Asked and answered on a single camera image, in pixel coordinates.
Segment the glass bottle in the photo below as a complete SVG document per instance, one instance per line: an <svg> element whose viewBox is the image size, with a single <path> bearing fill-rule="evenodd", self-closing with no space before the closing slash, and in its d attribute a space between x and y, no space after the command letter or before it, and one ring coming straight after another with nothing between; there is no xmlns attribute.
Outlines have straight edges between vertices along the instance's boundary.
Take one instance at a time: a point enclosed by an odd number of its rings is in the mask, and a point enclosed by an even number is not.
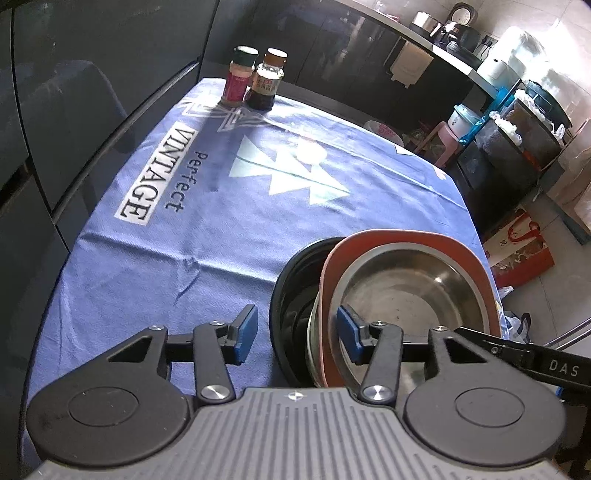
<svg viewBox="0 0 591 480"><path fill-rule="evenodd" d="M230 62L230 71L222 94L223 105L229 107L242 105L257 57L258 50L255 48L240 46L234 49L234 57Z"/></svg>
<svg viewBox="0 0 591 480"><path fill-rule="evenodd" d="M261 64L256 67L252 87L246 94L246 104L254 110L271 110L275 94L283 78L287 53L269 48Z"/></svg>

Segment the blue tablecloth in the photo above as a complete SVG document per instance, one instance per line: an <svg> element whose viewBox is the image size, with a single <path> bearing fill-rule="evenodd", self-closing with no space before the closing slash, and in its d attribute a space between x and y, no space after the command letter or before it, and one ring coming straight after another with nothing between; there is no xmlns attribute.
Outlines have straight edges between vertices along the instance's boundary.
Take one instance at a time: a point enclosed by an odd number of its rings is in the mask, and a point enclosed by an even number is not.
<svg viewBox="0 0 591 480"><path fill-rule="evenodd" d="M283 380L268 308L285 263L329 236L372 228L437 232L487 265L449 176L360 127L278 98L261 115L217 105L202 80L118 173L80 234L48 307L31 374L40 388L148 325L189 333L259 307L238 391ZM192 365L173 383L194 391ZM34 456L25 436L25 458Z"/></svg>

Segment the bottle label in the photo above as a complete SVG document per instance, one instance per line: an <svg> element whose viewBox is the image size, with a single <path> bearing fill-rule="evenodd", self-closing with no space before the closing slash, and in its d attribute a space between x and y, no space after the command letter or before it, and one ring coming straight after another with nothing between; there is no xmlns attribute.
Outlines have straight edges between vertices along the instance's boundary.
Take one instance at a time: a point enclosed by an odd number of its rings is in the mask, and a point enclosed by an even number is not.
<svg viewBox="0 0 591 480"><path fill-rule="evenodd" d="M250 77L237 77L231 72L228 72L223 97L230 102L242 102L250 79Z"/></svg>
<svg viewBox="0 0 591 480"><path fill-rule="evenodd" d="M260 93L261 95L271 96L277 93L277 89L279 88L280 82L281 79L266 79L258 73L255 73L255 76L252 79L252 89L256 93Z"/></svg>

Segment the plastic stool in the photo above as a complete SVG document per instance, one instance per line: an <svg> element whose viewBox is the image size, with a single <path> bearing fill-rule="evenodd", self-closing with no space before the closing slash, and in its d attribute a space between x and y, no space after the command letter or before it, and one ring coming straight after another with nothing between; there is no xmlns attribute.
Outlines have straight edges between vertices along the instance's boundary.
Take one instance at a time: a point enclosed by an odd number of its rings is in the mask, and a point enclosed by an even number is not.
<svg viewBox="0 0 591 480"><path fill-rule="evenodd" d="M435 166L438 168L443 168L452 155L455 153L457 148L460 146L457 137L452 132L452 129L449 128L447 122L441 122L437 125L431 133L427 135L425 140L421 142L421 144L415 148L414 152L418 154L425 146L431 141L431 139L437 135L441 140L441 143L445 146L445 151L441 154L441 156L436 160Z"/></svg>

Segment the brown cap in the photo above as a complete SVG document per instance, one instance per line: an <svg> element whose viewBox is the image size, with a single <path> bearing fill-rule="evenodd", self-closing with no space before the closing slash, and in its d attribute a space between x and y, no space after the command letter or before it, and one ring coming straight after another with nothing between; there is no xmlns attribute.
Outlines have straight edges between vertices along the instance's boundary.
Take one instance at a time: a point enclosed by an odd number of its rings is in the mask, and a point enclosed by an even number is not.
<svg viewBox="0 0 591 480"><path fill-rule="evenodd" d="M277 50L276 48L269 48L267 53L265 53L265 58L263 61L274 67L283 67L285 65L285 61L287 59L287 53L281 50Z"/></svg>

